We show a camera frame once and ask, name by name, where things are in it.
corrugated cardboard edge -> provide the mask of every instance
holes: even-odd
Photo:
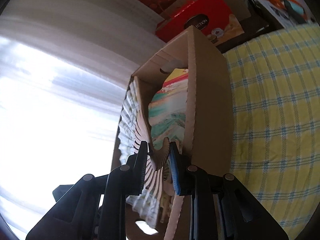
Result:
[[[196,95],[197,95],[197,91],[196,91],[197,69],[196,69],[196,54],[195,54],[195,42],[194,42],[195,30],[198,31],[198,29],[196,29],[195,27],[192,27],[188,32],[188,66],[189,66],[188,67],[188,93],[187,93],[187,107],[186,107],[186,123],[185,123],[183,145],[182,145],[182,154],[188,155],[190,159],[192,158],[192,147],[193,147],[193,140],[194,140]]]
[[[184,196],[177,196],[177,195],[174,196],[167,230],[165,232],[163,240],[171,240],[174,237],[174,234],[178,226],[179,217],[181,215],[183,199],[184,199]]]
[[[183,198],[183,203],[180,211],[180,217],[178,220],[177,228],[176,228],[176,231],[174,232],[174,236],[173,236],[174,240],[189,239],[190,207],[191,207],[191,196],[185,196]]]
[[[227,62],[219,50],[197,29],[189,42],[189,65],[195,64],[196,73],[189,70],[188,103],[195,100],[195,117],[191,163],[207,173],[223,176],[229,171],[233,138],[232,92]],[[195,90],[191,98],[189,89]]]

sunlight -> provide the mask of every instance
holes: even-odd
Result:
[[[4,38],[0,51],[0,212],[24,239],[58,185],[110,172],[119,117],[98,77]]]
[[[158,233],[157,230],[151,228],[145,221],[136,221],[136,224],[147,235],[154,235]]]

